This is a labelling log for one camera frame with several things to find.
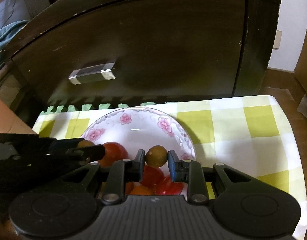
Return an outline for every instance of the wooden floor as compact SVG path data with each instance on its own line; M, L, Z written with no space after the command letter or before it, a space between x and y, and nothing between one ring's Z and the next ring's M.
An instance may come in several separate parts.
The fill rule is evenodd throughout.
M288 89L261 87L260 95L274 96L290 122L300 153L307 191L307 119L297 112L298 103Z

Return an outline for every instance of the tomato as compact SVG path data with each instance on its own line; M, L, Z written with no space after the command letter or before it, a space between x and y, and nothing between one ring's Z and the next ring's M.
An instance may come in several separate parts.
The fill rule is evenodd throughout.
M132 192L133 188L134 188L133 182L127 182L125 187L125 194L129 195L130 192Z
M128 157L126 149L119 143L107 142L104 143L103 146L106 149L106 154L101 160L98 160L101 167L109 167L115 161L123 160Z
M179 195L182 188L182 182L172 182L170 176L166 176L157 184L156 195Z
M147 188L143 185L134 187L134 189L132 190L132 192L130 192L130 195L152 195L154 193L154 191L150 188Z
M161 182L164 179L164 173L159 168L153 168L148 165L144 167L142 185L146 187L153 187L155 184Z

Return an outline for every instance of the small brown round fruit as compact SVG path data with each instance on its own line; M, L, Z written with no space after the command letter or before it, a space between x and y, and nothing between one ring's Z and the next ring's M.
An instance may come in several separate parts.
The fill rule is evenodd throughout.
M80 148L80 147L88 147L88 146L94 146L94 145L95 144L91 141L83 140L78 143L77 147Z
M156 145L150 148L144 159L149 166L159 168L167 162L167 158L167 150L161 145Z

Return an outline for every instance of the white wall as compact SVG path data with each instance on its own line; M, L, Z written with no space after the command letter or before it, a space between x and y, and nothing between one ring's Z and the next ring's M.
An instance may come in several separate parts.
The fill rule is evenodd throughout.
M294 71L307 30L307 0L282 0L277 29L282 31L281 43L268 67Z

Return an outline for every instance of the checkered tablecloth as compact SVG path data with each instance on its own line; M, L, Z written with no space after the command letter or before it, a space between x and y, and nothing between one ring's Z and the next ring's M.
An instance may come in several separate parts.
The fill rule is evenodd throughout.
M174 117L190 135L197 161L223 162L297 199L301 218L293 234L304 239L307 199L297 144L289 121L272 96L225 98L148 106ZM115 109L47 114L33 127L41 137L77 138Z

